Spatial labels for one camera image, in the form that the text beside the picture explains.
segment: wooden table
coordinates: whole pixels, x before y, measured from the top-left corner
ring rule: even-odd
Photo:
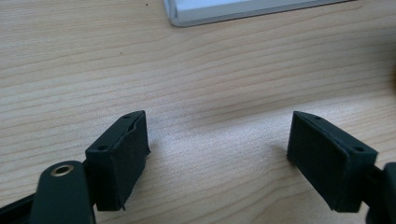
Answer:
[[[145,109],[152,153],[98,223],[363,223],[286,160],[293,110],[396,161],[396,3],[172,27],[161,0],[0,2],[0,206]]]

